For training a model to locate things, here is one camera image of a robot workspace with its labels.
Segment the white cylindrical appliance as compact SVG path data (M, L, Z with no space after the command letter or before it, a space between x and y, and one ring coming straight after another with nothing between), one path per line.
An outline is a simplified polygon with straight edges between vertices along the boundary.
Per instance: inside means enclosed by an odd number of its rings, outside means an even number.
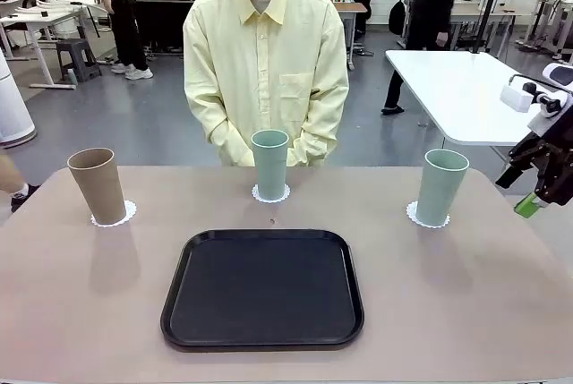
M22 145L36 136L36 127L0 49L0 148Z

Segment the grey lab desk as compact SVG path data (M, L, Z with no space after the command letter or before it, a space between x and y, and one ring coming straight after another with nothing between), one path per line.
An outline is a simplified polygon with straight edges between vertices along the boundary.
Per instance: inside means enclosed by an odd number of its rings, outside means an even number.
M471 50L475 45L491 53L497 45L497 57L505 50L517 18L526 14L515 7L495 0L486 16L486 0L473 2L455 0L450 15L449 49Z

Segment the person in floral shirt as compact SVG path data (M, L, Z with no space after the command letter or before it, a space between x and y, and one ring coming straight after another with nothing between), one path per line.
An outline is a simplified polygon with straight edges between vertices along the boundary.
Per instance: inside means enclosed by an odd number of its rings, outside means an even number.
M127 80L147 80L153 72L147 65L135 13L135 0L101 0L109 14L117 50L117 62L111 71Z

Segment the white height-adjustable desk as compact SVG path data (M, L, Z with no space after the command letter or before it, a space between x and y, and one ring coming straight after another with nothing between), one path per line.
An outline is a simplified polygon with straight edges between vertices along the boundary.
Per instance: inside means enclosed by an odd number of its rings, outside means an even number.
M573 0L537 0L535 11L526 32L526 43L534 50L552 53L552 59L563 61L563 56L573 55Z

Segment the black backpack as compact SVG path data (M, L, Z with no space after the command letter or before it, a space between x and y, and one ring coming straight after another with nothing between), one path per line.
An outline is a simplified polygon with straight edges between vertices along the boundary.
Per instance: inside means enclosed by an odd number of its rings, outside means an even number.
M406 21L406 8L402 0L398 0L389 11L388 27L389 31L401 36Z

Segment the brown-top lab desk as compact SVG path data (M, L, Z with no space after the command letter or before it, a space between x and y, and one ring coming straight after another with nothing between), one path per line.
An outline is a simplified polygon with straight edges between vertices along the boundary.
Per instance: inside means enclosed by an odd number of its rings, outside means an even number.
M355 69L353 54L356 18L358 14L367 13L367 10L363 4L356 2L335 2L334 5L344 26L347 69L353 71Z

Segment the white paper doily coaster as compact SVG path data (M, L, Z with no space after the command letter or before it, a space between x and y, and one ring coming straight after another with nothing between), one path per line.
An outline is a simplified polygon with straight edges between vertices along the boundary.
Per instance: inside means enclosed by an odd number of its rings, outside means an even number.
M131 218L134 217L134 215L137 212L137 205L133 202L133 201L129 201L129 200L125 200L124 201L124 208L125 208L125 216L121 219L118 220L115 223L112 224L100 224L96 219L94 215L90 216L90 222L97 227L103 227L103 228L108 228L108 227L114 227L114 226L120 226L124 223L126 223L127 221L129 221Z
M262 191L258 184L255 184L252 188L252 196L255 200L262 203L279 203L286 200L290 195L290 187L284 183L282 188L279 188L277 184L264 184Z
M450 215L447 215L446 218L444 219L444 221L437 226L433 226L433 225L427 225L425 223L423 223L421 220L419 220L416 216L416 212L417 212L417 205L418 205L418 201L412 201L410 202L407 206L406 206L406 214L408 216L408 218L414 222L415 224L417 224L418 226L422 226L425 228L429 228L429 229L440 229L445 227L449 221L450 221Z

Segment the grey plastic stool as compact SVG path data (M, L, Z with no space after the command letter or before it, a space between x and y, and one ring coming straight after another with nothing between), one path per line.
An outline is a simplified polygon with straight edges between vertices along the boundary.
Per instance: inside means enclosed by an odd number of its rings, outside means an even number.
M68 38L56 42L56 53L62 80L71 80L72 70L78 82L89 81L101 75L98 62L93 55L90 43L85 38ZM64 64L62 54L67 53L71 62Z

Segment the tall green cup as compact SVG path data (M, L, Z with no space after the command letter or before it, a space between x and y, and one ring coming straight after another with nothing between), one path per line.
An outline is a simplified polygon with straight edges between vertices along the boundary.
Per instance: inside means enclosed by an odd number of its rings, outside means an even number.
M252 135L251 141L259 197L278 201L286 191L289 137L280 130L260 130Z
M432 149L424 155L416 216L427 226L442 226L458 192L469 160L449 149Z

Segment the tall brown cup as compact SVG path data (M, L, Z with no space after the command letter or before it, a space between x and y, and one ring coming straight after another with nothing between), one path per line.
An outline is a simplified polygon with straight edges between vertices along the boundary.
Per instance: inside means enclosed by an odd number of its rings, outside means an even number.
M98 224L113 225L126 216L113 150L92 148L78 151L68 158L67 166Z

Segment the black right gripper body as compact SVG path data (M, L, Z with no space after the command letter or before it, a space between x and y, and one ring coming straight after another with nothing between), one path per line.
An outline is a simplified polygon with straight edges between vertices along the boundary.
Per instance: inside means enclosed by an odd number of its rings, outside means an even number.
M546 118L536 115L530 133L509 152L509 163L537 169L536 195L551 204L573 198L573 108Z

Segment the person in black clothes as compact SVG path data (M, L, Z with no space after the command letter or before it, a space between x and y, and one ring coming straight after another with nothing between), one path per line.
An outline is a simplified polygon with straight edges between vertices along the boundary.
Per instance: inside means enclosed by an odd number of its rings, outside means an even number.
M406 37L406 50L439 51L449 41L454 0L413 0Z

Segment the person's left forearm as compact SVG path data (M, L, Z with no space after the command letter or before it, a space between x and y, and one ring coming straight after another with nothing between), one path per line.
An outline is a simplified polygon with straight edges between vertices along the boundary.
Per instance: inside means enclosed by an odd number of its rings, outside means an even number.
M300 135L287 151L288 166L321 166L337 145L343 100L318 99L309 106Z

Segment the black plastic tray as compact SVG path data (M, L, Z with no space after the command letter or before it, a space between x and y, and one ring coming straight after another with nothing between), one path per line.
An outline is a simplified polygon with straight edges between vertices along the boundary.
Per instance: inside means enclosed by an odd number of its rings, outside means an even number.
M362 331L349 245L319 229L218 229L182 249L160 317L180 351L329 350Z

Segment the large white table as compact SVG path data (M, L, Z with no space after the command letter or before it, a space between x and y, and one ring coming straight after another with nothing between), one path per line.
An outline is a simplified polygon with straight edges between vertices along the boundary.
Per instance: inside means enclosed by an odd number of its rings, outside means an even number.
M513 147L528 133L538 113L518 113L500 101L502 88L518 73L486 53L389 50L386 57L435 126L444 147L486 147L496 158L471 158L471 167L499 175Z

